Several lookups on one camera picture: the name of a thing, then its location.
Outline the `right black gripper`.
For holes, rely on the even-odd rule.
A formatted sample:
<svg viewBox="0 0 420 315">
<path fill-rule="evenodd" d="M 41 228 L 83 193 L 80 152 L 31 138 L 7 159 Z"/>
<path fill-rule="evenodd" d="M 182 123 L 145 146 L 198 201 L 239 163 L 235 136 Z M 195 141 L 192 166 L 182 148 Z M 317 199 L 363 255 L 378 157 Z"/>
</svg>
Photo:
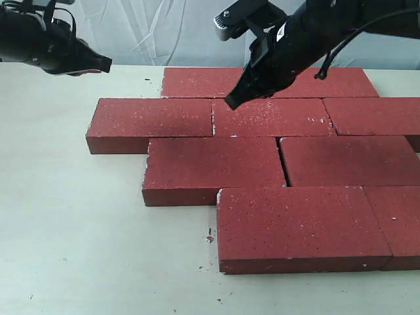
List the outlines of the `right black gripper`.
<svg viewBox="0 0 420 315">
<path fill-rule="evenodd" d="M 288 88 L 303 70 L 331 50 L 322 17 L 314 12 L 292 14 L 268 32 L 266 42 L 268 50 L 250 62 L 224 98 L 231 110 Z"/>
</svg>

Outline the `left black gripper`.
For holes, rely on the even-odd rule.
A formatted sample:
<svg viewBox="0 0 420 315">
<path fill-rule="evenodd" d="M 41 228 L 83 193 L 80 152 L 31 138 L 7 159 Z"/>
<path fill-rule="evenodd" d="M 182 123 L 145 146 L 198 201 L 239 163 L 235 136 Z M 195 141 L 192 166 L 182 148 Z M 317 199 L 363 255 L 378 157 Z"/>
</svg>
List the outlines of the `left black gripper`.
<svg viewBox="0 0 420 315">
<path fill-rule="evenodd" d="M 1 61 L 51 75 L 109 73 L 112 65 L 77 36 L 75 18 L 63 6 L 2 6 Z"/>
</svg>

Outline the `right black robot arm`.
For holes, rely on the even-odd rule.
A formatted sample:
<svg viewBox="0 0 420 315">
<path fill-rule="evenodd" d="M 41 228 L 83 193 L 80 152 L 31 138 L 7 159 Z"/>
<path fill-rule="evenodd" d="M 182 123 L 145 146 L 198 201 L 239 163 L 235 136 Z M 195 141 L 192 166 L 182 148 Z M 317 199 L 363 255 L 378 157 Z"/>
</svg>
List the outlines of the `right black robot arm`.
<svg viewBox="0 0 420 315">
<path fill-rule="evenodd" d="M 325 79 L 333 59 L 362 32 L 419 38 L 418 1 L 304 1 L 286 14 L 270 1 L 236 1 L 214 19 L 221 40 L 255 35 L 250 59 L 225 97 L 232 110 L 287 89 L 323 58 Z"/>
</svg>

